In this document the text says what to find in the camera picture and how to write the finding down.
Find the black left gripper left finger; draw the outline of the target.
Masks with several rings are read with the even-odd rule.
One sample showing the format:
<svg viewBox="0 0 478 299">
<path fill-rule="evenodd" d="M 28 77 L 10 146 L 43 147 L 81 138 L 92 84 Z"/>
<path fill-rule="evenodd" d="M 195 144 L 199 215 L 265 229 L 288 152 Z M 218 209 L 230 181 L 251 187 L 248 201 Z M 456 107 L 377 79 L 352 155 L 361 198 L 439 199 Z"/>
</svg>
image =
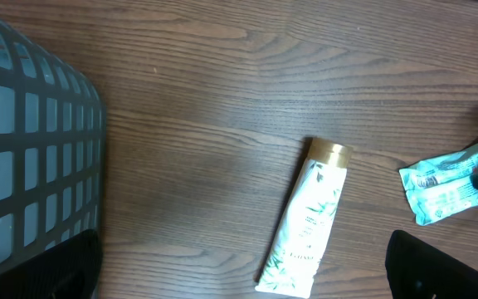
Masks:
<svg viewBox="0 0 478 299">
<path fill-rule="evenodd" d="M 102 260 L 99 234 L 87 229 L 0 274 L 0 299 L 91 299 Z"/>
</svg>

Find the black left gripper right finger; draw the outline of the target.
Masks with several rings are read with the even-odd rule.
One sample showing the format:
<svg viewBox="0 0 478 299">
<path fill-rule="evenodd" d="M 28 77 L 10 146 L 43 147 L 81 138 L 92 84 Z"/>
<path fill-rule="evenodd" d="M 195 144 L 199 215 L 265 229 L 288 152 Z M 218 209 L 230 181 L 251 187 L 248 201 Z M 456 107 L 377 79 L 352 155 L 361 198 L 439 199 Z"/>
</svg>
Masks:
<svg viewBox="0 0 478 299">
<path fill-rule="evenodd" d="M 478 298 L 478 271 L 403 230 L 390 237 L 385 268 L 393 299 Z"/>
</svg>

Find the teal tissue packet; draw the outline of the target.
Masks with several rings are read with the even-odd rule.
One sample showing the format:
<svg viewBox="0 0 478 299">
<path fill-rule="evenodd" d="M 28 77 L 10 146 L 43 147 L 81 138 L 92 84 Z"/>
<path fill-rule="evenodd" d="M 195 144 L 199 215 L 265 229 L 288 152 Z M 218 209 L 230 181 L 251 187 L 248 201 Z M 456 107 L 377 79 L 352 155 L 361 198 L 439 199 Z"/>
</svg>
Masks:
<svg viewBox="0 0 478 299">
<path fill-rule="evenodd" d="M 399 170 L 407 201 L 421 226 L 441 221 L 478 206 L 478 143 L 471 147 L 421 160 Z"/>
</svg>

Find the white gold tube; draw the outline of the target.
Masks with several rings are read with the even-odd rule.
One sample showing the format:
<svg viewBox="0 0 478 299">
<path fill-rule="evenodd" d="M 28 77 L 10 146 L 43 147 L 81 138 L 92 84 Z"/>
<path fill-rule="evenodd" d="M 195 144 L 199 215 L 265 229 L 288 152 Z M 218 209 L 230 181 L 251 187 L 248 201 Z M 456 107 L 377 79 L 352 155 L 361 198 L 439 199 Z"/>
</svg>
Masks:
<svg viewBox="0 0 478 299">
<path fill-rule="evenodd" d="M 353 149 L 314 138 L 255 290 L 308 298 L 329 242 Z"/>
</svg>

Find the grey plastic mesh basket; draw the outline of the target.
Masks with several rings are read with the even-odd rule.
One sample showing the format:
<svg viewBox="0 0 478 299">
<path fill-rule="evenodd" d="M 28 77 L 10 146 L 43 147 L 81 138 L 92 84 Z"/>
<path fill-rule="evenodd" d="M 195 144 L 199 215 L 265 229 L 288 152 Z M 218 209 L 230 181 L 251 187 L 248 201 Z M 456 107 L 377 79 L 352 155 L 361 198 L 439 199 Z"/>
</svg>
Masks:
<svg viewBox="0 0 478 299">
<path fill-rule="evenodd" d="M 100 225 L 106 107 L 0 20 L 0 274 Z"/>
</svg>

